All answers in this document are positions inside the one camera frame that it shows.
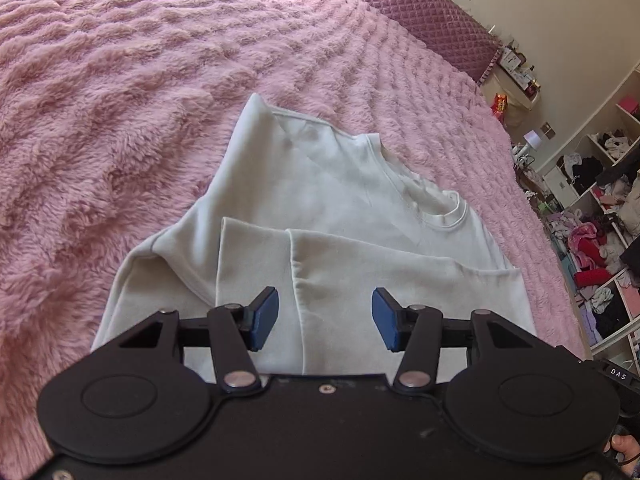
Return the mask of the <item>person's hand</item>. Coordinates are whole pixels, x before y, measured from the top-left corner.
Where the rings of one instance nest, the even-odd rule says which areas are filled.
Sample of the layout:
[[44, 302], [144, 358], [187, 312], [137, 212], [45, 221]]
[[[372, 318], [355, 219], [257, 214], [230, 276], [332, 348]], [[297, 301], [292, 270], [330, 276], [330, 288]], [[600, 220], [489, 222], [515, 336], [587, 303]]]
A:
[[617, 453], [622, 453], [624, 456], [624, 459], [620, 462], [620, 466], [631, 465], [639, 459], [639, 443], [630, 434], [626, 434], [626, 436], [614, 434], [611, 438], [611, 446]]

